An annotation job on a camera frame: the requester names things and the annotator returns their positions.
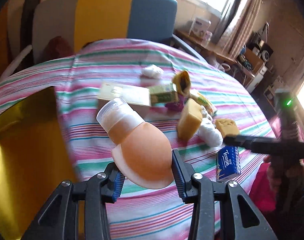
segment wooden desk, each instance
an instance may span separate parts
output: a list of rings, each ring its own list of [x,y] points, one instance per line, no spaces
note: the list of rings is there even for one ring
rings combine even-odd
[[[181,39],[186,39],[196,45],[198,48],[201,49],[201,56],[202,57],[208,57],[211,54],[215,54],[215,57],[217,59],[220,59],[222,61],[226,61],[228,64],[233,65],[236,64],[236,60],[232,59],[230,55],[223,53],[222,48],[215,45],[212,42],[209,42],[207,45],[202,44],[201,39],[194,38],[192,36],[189,36],[188,32],[185,31],[175,31],[175,35],[177,35]]]
[[[239,70],[241,70],[242,73],[244,74],[242,86],[244,86],[245,88],[247,88],[247,86],[249,85],[249,83],[250,83],[251,81],[249,81],[249,82],[247,82],[247,84],[245,84],[246,79],[247,79],[247,78],[250,78],[250,80],[253,80],[253,79],[255,78],[255,75],[254,75],[251,71],[249,71],[249,70],[247,70],[245,67],[243,67],[242,64],[241,64],[240,62],[237,61],[235,65],[236,65],[237,68],[238,68]],[[236,74],[237,68],[236,68],[235,65],[234,65],[234,71],[233,71],[232,77],[235,77],[235,74]]]

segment cardboard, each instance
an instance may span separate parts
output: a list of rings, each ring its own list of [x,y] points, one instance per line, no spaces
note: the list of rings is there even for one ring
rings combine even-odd
[[[148,87],[150,90],[151,103],[172,103],[178,102],[177,86],[173,83],[161,84]]]
[[[260,71],[264,61],[256,56],[250,49],[246,49],[244,57],[252,64],[253,74],[256,75]]]

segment yellow surface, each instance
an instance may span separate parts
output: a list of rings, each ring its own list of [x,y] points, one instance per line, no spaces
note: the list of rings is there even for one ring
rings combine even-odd
[[[217,119],[215,120],[215,126],[225,138],[227,135],[238,135],[240,134],[239,128],[236,123],[231,119]]]
[[[177,125],[178,137],[188,141],[199,129],[202,122],[202,107],[190,98],[185,104]]]
[[[86,43],[126,38],[132,0],[78,0],[75,11],[74,51]]]
[[[62,180],[76,182],[56,117],[53,88],[0,115],[0,233],[20,239]]]

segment chair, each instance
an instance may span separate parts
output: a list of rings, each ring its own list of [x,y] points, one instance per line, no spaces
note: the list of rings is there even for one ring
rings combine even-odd
[[[44,48],[56,36],[68,41],[75,53],[89,42],[132,38],[167,45],[172,42],[188,54],[205,61],[173,34],[176,11],[176,0],[45,0],[34,11],[34,64],[44,61]],[[16,64],[20,63],[27,50]],[[0,80],[14,70],[15,65],[12,64]]]

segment white cotton ball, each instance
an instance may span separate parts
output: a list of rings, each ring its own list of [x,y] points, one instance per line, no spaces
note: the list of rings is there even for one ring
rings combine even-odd
[[[163,69],[156,65],[150,65],[141,69],[142,75],[156,79],[159,79],[163,75],[163,72]]]
[[[223,138],[220,131],[216,129],[212,121],[207,118],[203,118],[197,133],[209,147],[218,147],[223,143]]]

